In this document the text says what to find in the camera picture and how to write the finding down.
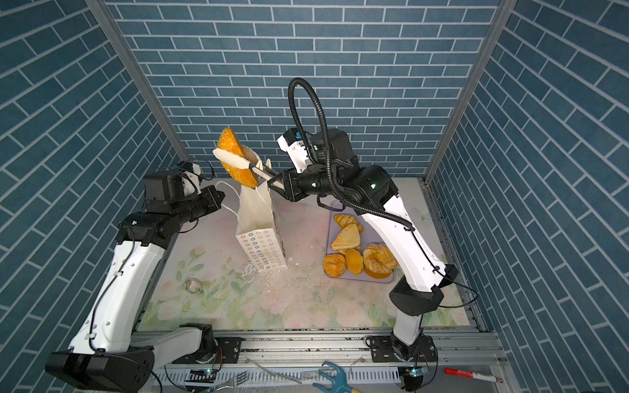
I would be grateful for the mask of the white paper gift bag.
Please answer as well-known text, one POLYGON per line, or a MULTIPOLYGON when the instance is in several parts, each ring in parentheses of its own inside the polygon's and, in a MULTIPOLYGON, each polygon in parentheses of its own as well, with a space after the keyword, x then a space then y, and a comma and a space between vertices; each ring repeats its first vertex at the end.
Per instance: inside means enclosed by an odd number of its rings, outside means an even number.
MULTIPOLYGON (((263 161, 258 155, 248 159, 252 162, 261 160, 272 168, 269 160, 263 161)), ((263 178, 256 177, 257 188, 242 186, 239 192, 236 239, 255 270, 284 269, 287 267, 286 255, 269 185, 263 178)))

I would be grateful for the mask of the long oval orange bread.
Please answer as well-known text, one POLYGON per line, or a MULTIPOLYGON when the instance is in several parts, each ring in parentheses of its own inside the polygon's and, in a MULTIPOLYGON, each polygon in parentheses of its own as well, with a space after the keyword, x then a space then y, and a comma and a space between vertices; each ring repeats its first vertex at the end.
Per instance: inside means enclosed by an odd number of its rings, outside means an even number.
POLYGON ((257 188, 257 177, 250 169, 252 163, 245 156, 243 146, 232 129, 222 131, 213 154, 234 180, 244 187, 257 188))

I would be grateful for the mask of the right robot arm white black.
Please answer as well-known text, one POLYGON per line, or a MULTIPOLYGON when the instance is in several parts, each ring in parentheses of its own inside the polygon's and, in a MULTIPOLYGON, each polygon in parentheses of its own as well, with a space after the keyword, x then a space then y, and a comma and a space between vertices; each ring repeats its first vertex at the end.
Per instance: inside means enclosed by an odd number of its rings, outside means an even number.
POLYGON ((420 236, 386 170, 377 165, 360 168, 334 162, 329 168, 317 164, 302 173, 286 171, 281 180, 289 201, 332 195, 375 230, 403 272, 389 294, 397 309, 391 350, 402 361, 436 362, 437 350, 421 324, 425 314, 442 304, 442 290, 455 282, 458 270, 442 262, 420 236))

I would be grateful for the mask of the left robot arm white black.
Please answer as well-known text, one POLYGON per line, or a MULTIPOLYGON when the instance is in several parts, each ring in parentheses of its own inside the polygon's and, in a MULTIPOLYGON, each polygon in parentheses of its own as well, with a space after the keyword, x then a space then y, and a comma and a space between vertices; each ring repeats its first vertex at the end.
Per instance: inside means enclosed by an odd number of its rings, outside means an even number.
POLYGON ((174 360, 213 361, 218 344, 209 324, 185 324, 138 345, 132 333, 171 241, 184 224, 218 211, 224 198, 210 185, 196 195, 148 199, 143 211, 128 215, 88 318, 66 350, 49 355, 46 373, 80 390, 149 392, 156 371, 174 360))

